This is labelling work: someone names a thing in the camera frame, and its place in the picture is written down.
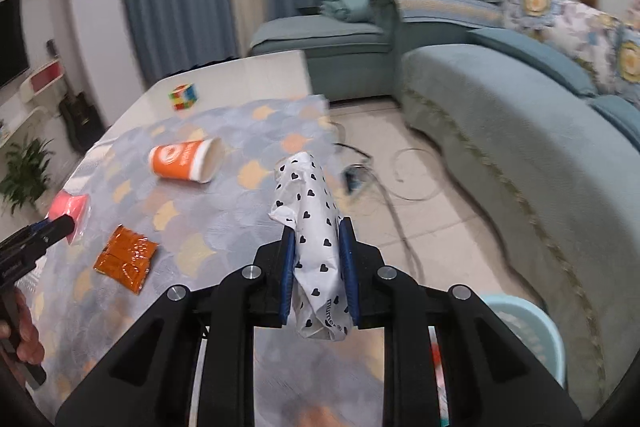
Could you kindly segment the person left hand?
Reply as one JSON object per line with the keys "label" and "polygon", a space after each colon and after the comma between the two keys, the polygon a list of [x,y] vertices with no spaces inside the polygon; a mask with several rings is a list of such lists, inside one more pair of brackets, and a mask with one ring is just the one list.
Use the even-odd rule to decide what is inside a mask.
{"label": "person left hand", "polygon": [[21,289],[17,287],[14,288],[14,296],[20,318],[17,329],[21,338],[21,342],[16,348],[17,358],[23,363],[41,364],[44,358],[44,348],[39,340],[38,329],[32,321],[32,314],[27,306],[26,298]]}

